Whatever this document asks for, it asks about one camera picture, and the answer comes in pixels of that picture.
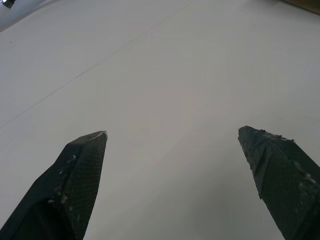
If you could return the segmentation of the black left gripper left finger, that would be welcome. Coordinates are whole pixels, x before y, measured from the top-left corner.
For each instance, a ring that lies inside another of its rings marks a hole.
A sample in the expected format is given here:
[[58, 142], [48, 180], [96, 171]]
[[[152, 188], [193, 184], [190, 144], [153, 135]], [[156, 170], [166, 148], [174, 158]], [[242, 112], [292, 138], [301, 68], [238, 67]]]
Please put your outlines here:
[[0, 240], [83, 240], [96, 202], [108, 135], [69, 142], [0, 229]]

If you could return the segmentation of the taped black left gripper right finger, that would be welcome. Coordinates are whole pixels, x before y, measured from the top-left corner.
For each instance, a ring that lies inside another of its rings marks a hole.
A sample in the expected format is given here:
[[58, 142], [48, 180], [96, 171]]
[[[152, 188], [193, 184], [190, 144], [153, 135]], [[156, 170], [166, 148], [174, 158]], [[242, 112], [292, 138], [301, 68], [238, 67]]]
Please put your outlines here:
[[243, 126], [238, 141], [285, 240], [320, 240], [320, 166], [292, 139]]

